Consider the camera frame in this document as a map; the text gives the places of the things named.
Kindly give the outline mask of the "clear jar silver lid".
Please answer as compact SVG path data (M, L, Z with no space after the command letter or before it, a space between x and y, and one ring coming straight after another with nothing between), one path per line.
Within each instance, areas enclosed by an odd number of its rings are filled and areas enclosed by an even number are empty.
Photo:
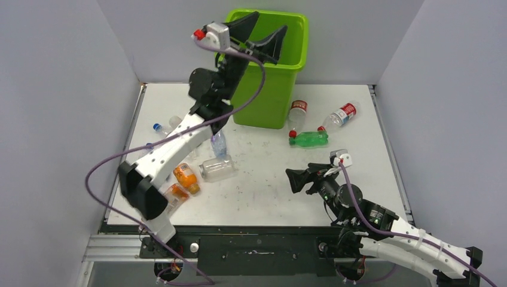
M218 182L236 175L234 161L228 154L222 158L206 160L198 167L205 182Z

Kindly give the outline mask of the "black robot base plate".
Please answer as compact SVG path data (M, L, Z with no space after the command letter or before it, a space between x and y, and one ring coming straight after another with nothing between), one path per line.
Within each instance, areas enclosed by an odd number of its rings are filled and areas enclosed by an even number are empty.
M333 276L360 265L359 238L339 227L176 227L167 243L208 276Z

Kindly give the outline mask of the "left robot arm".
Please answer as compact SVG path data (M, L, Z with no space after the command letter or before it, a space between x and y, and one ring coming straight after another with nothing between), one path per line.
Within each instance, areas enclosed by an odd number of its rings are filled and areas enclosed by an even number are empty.
M173 237L176 229L170 222L169 201L160 191L161 186L188 154L260 94L266 80L264 64L275 65L280 59L288 26L281 25L265 38L251 41L259 17L260 13L254 11L232 22L209 23L192 34L198 47L216 54L216 68L192 71L188 95L194 104L180 125L154 143L147 155L134 163L124 161L118 168L123 197L140 214L146 230L156 239L155 250L165 258L178 251L178 241ZM261 82L253 96L235 108L231 100L251 62L259 66Z

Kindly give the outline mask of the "green plastic bottle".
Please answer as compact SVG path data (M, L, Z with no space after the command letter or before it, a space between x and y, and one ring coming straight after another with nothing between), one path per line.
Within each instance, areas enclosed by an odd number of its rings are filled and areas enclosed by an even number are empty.
M302 132L289 138L289 145L299 148L320 148L328 144L329 135L325 131Z

